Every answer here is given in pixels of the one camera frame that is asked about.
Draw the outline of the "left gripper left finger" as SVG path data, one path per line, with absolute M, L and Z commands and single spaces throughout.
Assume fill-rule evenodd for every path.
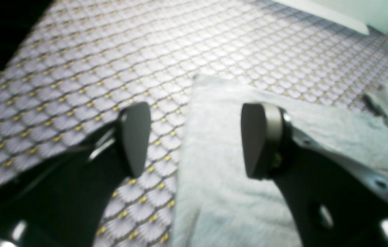
M 149 104 L 131 104 L 79 144 L 0 186 L 0 240 L 91 247 L 113 192 L 142 175 L 150 132 Z

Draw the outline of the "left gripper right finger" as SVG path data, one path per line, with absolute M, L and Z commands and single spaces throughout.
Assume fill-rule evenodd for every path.
M 388 247 L 388 178 L 323 149 L 271 104 L 244 103 L 246 175 L 280 190 L 304 247 Z

